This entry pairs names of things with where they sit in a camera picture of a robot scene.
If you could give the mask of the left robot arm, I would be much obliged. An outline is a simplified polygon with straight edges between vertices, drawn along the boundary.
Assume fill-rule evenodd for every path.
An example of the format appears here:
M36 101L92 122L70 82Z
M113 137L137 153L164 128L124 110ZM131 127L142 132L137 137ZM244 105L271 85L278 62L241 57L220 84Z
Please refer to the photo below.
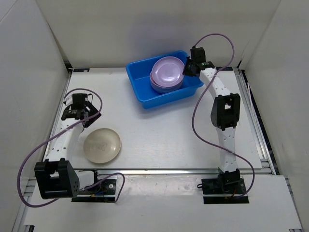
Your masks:
M98 113L85 93L73 94L65 100L65 105L61 117L61 135L56 138L46 159L37 162L34 168L43 199L75 198L81 189L86 188L91 193L101 189L102 182L93 171L76 171L70 163L80 134L101 114L83 122L83 119Z

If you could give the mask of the purple plate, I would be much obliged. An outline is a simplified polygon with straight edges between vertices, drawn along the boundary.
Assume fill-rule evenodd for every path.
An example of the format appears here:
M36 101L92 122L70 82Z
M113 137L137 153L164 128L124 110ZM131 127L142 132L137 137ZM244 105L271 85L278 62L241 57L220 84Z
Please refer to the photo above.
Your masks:
M174 87L183 81L184 63L177 57L163 57L152 67L154 82L162 87Z

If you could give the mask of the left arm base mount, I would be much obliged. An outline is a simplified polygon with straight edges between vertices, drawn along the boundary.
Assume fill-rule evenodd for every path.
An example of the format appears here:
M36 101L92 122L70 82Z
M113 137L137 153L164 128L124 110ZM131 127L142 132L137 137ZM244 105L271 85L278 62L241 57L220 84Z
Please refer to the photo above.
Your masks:
M104 176L100 176L98 170L79 170L78 177L85 187L91 186ZM117 177L109 177L100 184L90 188L81 189L75 198L71 199L74 203L113 203L116 197Z

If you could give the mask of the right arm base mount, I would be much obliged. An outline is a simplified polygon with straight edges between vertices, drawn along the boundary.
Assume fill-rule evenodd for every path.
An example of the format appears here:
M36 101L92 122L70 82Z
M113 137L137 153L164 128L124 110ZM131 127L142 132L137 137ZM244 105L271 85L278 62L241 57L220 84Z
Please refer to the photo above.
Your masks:
M197 188L202 190L204 204L249 204L244 179L238 183L223 187L218 178L204 178Z

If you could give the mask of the pink plate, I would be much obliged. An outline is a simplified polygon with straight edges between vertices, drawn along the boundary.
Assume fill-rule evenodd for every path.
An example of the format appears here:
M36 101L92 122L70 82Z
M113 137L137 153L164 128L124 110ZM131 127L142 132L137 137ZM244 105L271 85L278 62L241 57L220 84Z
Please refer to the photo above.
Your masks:
M158 85L154 80L153 80L153 77L152 77L152 73L150 73L150 83L153 82L154 84Z

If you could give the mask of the light blue plate front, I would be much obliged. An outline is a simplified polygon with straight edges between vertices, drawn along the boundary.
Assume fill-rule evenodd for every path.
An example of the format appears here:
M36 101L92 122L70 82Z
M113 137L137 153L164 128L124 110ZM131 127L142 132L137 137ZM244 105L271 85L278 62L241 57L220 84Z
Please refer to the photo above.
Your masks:
M178 85L173 86L173 87L162 87L162 86L158 86L158 85L154 84L153 82L151 82L152 88L156 92L161 93L161 94L165 94L165 93L176 91L176 90L181 88L181 85L182 85L182 83L179 83Z

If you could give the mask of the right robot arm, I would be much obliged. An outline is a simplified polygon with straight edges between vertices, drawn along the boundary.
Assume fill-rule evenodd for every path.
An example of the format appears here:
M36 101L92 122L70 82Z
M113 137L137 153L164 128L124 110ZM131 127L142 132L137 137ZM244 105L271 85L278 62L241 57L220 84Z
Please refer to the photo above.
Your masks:
M211 122L216 128L220 147L217 188L222 193L235 193L240 182L240 171L233 154L235 131L240 116L240 96L228 90L218 76L213 77L214 66L206 63L206 53L202 47L193 46L190 54L183 73L203 77L214 100Z

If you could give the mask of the cream plate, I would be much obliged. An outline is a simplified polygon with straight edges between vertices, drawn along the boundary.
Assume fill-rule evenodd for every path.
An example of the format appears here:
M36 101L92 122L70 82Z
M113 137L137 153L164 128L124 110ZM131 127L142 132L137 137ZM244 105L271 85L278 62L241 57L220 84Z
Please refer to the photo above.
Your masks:
M121 150L120 136L112 129L101 128L91 132L85 139L85 157L92 163L104 164L113 160Z

